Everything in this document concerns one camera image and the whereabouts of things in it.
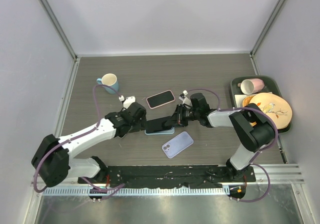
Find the light blue phone case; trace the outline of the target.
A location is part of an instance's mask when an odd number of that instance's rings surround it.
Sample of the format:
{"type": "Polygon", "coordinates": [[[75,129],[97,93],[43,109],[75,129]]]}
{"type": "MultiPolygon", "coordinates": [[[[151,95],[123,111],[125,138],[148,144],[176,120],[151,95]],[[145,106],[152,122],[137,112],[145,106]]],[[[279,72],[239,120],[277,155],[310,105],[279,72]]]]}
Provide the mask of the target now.
{"type": "Polygon", "coordinates": [[[163,131],[157,131],[157,132],[153,132],[153,133],[147,133],[147,131],[145,130],[145,135],[171,135],[174,134],[175,132],[175,128],[172,127],[169,130],[163,130],[163,131]]]}

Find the blue edged black smartphone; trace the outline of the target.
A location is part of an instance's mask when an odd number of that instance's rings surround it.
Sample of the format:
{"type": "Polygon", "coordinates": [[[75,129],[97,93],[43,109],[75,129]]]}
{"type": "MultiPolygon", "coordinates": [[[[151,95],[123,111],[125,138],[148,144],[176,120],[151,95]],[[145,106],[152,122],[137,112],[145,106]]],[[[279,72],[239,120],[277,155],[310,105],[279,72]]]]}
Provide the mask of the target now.
{"type": "Polygon", "coordinates": [[[147,134],[155,132],[170,130],[173,127],[171,125],[166,126],[165,123],[170,119],[170,116],[148,120],[146,122],[145,131],[147,134]]]}

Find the silver edged black smartphone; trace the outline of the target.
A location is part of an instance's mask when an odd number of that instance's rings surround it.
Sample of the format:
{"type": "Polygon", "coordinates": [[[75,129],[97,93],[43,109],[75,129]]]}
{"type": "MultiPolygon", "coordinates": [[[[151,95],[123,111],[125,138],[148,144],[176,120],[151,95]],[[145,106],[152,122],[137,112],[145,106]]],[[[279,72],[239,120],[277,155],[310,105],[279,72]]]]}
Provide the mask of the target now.
{"type": "Polygon", "coordinates": [[[127,133],[120,133],[119,135],[118,135],[118,138],[124,138],[125,136],[127,135],[127,133]]]}

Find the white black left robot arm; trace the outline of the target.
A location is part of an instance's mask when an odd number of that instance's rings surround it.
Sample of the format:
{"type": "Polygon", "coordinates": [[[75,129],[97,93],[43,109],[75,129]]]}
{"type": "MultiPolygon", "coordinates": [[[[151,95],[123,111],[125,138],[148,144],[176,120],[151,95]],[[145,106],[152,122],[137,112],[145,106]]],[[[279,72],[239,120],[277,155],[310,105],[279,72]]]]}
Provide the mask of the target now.
{"type": "Polygon", "coordinates": [[[145,124],[145,107],[133,102],[76,133],[61,137],[50,134],[42,140],[32,159],[36,170],[34,176],[41,177],[46,187],[54,187],[68,178],[84,177],[93,183],[105,182],[108,168],[100,158],[77,159],[76,156],[103,141],[142,131],[145,124]]]}

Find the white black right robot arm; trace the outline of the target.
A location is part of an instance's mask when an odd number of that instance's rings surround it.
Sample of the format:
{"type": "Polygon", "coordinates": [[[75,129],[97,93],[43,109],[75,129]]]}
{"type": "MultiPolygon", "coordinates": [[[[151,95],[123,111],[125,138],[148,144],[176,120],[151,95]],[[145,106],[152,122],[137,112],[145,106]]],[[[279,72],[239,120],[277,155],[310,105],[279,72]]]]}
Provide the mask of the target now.
{"type": "Polygon", "coordinates": [[[256,104],[222,110],[212,109],[202,93],[192,94],[189,98],[183,93],[179,98],[182,103],[176,106],[163,126],[185,127],[190,121],[198,121],[207,128],[234,128],[240,146],[226,162],[226,176],[231,181],[241,179],[259,152],[277,141],[275,123],[256,104]]]}

